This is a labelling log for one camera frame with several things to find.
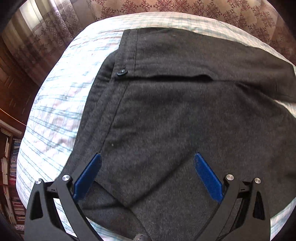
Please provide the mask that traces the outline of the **dark grey pants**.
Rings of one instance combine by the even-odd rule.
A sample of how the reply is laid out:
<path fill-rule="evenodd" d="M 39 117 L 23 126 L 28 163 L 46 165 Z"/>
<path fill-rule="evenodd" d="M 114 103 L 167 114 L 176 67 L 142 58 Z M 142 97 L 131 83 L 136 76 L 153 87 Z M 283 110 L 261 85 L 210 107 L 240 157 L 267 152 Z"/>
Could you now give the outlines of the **dark grey pants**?
<path fill-rule="evenodd" d="M 102 168 L 79 205 L 124 237 L 192 240 L 217 203 L 194 168 L 259 177 L 270 214 L 295 198 L 293 66 L 259 48 L 180 29 L 123 32 L 87 98 L 71 173 L 95 155 Z"/>

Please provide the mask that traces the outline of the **wooden bookshelf with books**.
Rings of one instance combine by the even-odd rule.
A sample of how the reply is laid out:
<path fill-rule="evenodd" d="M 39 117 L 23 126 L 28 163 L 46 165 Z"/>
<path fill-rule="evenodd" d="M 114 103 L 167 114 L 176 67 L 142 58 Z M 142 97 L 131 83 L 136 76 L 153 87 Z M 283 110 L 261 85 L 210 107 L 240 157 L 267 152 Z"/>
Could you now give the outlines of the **wooden bookshelf with books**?
<path fill-rule="evenodd" d="M 16 190 L 16 164 L 21 140 L 1 121 L 1 214 L 24 237 L 26 208 Z"/>

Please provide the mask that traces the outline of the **plaid bed sheet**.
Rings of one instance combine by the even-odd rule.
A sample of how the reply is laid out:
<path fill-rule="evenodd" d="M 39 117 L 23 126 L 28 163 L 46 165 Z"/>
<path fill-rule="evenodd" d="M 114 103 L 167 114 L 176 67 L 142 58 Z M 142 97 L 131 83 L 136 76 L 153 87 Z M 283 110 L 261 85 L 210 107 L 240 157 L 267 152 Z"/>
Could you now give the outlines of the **plaid bed sheet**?
<path fill-rule="evenodd" d="M 85 104 L 102 63 L 119 48 L 124 31 L 142 28 L 186 30 L 259 48 L 290 63 L 295 71 L 291 61 L 257 37 L 211 18 L 159 12 L 115 16 L 92 23 L 66 48 L 35 97 L 16 168 L 16 188 L 26 209 L 38 179 L 53 182 L 65 175 L 62 171 L 74 149 Z M 295 118 L 295 102 L 283 102 L 282 105 Z M 66 232 L 74 235 L 60 200 L 55 199 L 54 202 Z M 270 240 L 294 240 L 295 198 L 276 215 L 272 216 L 270 212 L 269 215 Z M 86 218 L 101 240 L 152 240 L 144 233 L 133 238 L 124 237 Z"/>

